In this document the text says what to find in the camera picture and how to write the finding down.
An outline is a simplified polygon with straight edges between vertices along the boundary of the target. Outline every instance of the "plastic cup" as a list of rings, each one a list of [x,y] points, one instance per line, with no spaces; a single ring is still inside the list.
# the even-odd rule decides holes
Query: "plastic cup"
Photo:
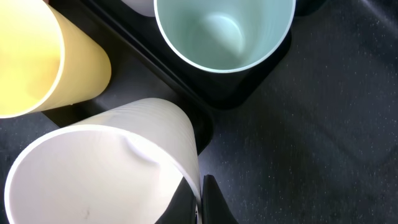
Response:
[[[183,176],[201,208],[197,158],[180,108],[136,101],[24,149],[6,180],[7,217],[10,224],[155,223]]]
[[[251,68],[282,43],[296,0],[155,0],[160,31],[184,61],[207,72]]]
[[[122,0],[122,2],[143,16],[155,17],[153,0]]]
[[[105,51],[42,0],[0,1],[0,118],[89,100],[109,82]]]

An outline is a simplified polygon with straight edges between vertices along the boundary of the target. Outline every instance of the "black countertop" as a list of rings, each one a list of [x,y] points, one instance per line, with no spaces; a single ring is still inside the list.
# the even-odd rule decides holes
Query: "black countertop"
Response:
[[[239,223],[398,223],[397,11],[395,1],[328,1],[294,20],[289,52],[243,105],[206,108],[215,130],[199,155],[201,175],[216,177]],[[95,41],[110,38],[79,24],[79,13],[62,13]],[[131,53],[117,67],[148,77],[120,83],[143,94],[106,91],[84,107],[128,103],[121,95],[178,98]],[[54,128],[41,115],[16,119],[43,127],[29,142]],[[5,180],[25,146],[0,143]]]

